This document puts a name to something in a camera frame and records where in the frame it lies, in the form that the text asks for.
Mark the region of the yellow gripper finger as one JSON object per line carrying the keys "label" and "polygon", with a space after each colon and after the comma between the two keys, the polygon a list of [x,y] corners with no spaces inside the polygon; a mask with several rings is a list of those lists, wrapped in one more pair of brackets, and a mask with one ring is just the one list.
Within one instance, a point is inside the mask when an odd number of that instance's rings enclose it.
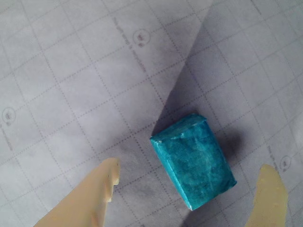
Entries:
{"label": "yellow gripper finger", "polygon": [[107,158],[40,219],[36,227],[102,227],[120,180],[120,160]]}
{"label": "yellow gripper finger", "polygon": [[284,227],[288,192],[278,171],[263,164],[258,174],[253,210],[247,227]]}

